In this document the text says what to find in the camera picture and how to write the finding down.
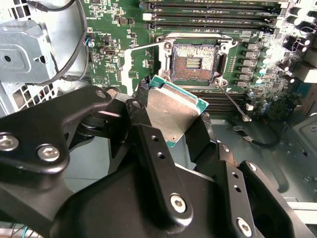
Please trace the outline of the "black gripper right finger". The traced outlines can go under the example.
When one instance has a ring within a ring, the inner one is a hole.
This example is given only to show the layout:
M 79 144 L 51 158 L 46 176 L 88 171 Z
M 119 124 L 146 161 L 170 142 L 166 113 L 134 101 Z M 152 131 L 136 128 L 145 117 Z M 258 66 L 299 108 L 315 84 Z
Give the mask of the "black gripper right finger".
M 216 184 L 216 228 L 223 238 L 309 238 L 300 220 L 261 169 L 237 163 L 218 142 L 209 114 L 201 114 L 185 132 L 195 170 Z

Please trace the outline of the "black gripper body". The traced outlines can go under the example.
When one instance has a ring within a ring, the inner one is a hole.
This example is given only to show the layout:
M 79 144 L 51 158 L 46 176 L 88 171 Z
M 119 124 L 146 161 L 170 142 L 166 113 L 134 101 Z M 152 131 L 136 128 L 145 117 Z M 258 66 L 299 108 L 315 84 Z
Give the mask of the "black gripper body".
M 169 226 L 153 189 L 131 164 L 72 195 L 61 207 L 52 238 L 228 238 L 213 181 L 176 169 L 190 198 L 194 216 L 186 228 Z

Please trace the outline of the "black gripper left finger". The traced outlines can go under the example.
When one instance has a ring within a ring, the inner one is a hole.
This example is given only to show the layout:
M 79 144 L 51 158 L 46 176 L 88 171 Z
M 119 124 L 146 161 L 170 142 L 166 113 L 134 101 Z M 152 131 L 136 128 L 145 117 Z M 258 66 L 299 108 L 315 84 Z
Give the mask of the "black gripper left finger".
M 51 226 L 72 196 L 62 174 L 80 122 L 108 109 L 118 113 L 115 128 L 102 136 L 120 143 L 118 155 L 140 167 L 154 190 L 158 210 L 169 226 L 187 226 L 193 208 L 161 131 L 151 125 L 136 99 L 115 103 L 95 86 L 8 115 L 0 120 L 0 209 L 31 226 Z

